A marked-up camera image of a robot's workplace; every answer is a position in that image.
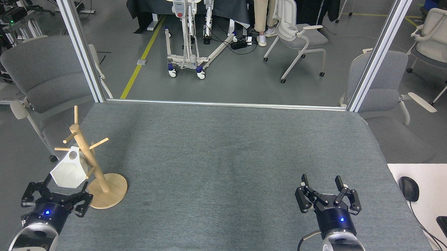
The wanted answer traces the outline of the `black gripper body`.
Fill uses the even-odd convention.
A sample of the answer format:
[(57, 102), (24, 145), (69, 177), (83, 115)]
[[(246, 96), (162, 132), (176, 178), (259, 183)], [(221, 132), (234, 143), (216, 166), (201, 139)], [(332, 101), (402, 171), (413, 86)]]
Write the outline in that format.
[(349, 212), (341, 207), (326, 207), (322, 204), (315, 205), (318, 227), (322, 239), (333, 232), (350, 232), (356, 235), (356, 229), (353, 225)]
[(34, 206), (32, 212), (21, 217), (22, 227), (31, 224), (46, 224), (61, 233), (64, 224), (74, 208), (74, 204), (68, 201), (64, 195), (55, 194), (52, 199), (40, 197), (36, 201), (34, 197), (22, 197), (22, 207)]

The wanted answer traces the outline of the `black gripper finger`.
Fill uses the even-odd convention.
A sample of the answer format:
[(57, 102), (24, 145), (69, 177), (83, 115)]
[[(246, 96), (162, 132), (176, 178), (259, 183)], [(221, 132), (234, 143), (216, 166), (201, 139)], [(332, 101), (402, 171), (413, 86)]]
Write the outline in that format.
[(337, 189), (339, 190), (339, 194), (335, 198), (333, 205), (335, 207), (339, 206), (342, 202), (343, 197), (347, 196), (350, 201), (348, 212), (358, 215), (362, 208), (360, 205), (359, 197), (357, 195), (357, 191), (354, 189), (349, 189), (349, 187), (342, 182), (341, 176), (336, 176), (334, 181), (336, 183)]
[[(47, 202), (52, 199), (52, 194), (48, 189), (49, 182), (30, 182), (26, 187), (24, 194), (21, 198), (21, 207), (30, 207), (36, 205), (38, 202)], [(33, 193), (38, 191), (40, 198), (35, 201)]]
[(313, 188), (309, 185), (306, 174), (302, 174), (301, 184), (300, 187), (297, 187), (295, 196), (299, 209), (302, 213), (307, 213), (314, 204), (315, 200), (320, 200), (322, 204), (324, 202), (323, 196), (317, 191), (313, 190)]
[(85, 181), (84, 186), (82, 187), (82, 190), (80, 192), (66, 196), (66, 198), (63, 199), (62, 207), (64, 208), (64, 210), (69, 213), (74, 212), (75, 215), (79, 218), (84, 217), (93, 198), (92, 194), (86, 192), (87, 186), (88, 181)]

